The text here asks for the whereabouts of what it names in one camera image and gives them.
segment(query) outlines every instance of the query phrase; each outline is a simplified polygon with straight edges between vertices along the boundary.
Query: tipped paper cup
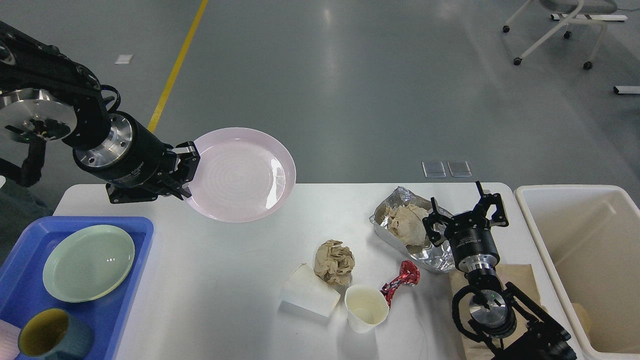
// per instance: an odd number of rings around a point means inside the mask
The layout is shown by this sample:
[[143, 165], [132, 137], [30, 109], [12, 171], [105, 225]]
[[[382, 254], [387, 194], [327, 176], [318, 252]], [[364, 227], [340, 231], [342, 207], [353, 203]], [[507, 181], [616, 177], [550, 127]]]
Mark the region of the tipped paper cup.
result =
[[0, 360], [14, 360], [19, 354], [18, 335], [20, 329], [0, 320]]
[[329, 317], [340, 300], [340, 294], [320, 279], [313, 269], [302, 264], [284, 284], [280, 298], [282, 301]]
[[347, 321], [355, 332], [370, 331], [389, 314], [389, 306], [380, 290], [368, 285], [353, 285], [344, 294], [347, 307]]

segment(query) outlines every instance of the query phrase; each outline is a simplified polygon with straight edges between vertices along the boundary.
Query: blue tray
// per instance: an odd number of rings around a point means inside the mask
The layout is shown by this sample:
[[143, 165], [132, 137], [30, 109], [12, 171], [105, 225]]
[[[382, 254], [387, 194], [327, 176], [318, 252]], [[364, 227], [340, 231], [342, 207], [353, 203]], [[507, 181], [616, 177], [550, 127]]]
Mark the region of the blue tray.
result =
[[[136, 258], [127, 277], [111, 293], [94, 301], [71, 304], [49, 295], [42, 283], [42, 270], [49, 254], [70, 234], [99, 224], [117, 226], [131, 235]], [[42, 310], [60, 307], [89, 325], [95, 333], [86, 360], [114, 358], [147, 261], [153, 232], [153, 224], [143, 217], [44, 217], [34, 221], [24, 230], [0, 268], [0, 319], [23, 328]], [[21, 354], [17, 359], [30, 358]]]

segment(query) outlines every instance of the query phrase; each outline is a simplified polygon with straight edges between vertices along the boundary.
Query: blue mug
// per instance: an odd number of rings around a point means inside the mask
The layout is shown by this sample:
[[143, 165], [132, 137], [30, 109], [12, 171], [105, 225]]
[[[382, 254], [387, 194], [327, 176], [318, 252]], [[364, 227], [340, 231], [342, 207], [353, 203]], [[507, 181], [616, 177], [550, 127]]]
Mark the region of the blue mug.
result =
[[92, 345], [89, 326], [58, 308], [32, 317], [18, 336], [20, 352], [40, 360], [80, 360]]

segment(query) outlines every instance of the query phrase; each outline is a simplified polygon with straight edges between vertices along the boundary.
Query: gray floor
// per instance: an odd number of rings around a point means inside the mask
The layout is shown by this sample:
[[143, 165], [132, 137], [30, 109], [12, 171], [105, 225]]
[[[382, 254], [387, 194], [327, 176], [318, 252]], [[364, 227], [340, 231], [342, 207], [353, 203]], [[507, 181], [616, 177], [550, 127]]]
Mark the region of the gray floor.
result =
[[[610, 23], [594, 68], [596, 28], [554, 35], [522, 0], [210, 0], [159, 121], [179, 143], [252, 127], [291, 152], [300, 183], [500, 181], [615, 184], [640, 203], [640, 11]], [[0, 0], [0, 20], [50, 44], [118, 87], [121, 110], [147, 124], [199, 1]], [[621, 8], [640, 7], [619, 0]], [[134, 54], [130, 65], [113, 65]], [[0, 156], [26, 146], [0, 139]], [[425, 179], [423, 160], [468, 160], [472, 178]], [[48, 148], [33, 191], [54, 208], [76, 183], [62, 143]]]

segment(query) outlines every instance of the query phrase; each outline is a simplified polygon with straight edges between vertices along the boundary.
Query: pink plate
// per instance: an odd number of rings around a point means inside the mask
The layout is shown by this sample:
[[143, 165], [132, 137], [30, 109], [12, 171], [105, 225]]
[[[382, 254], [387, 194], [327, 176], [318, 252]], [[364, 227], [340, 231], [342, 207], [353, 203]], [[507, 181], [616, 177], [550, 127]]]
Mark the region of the pink plate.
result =
[[249, 222], [276, 211], [296, 183], [296, 165], [278, 140], [254, 129], [228, 127], [195, 140], [198, 170], [187, 203], [222, 222]]

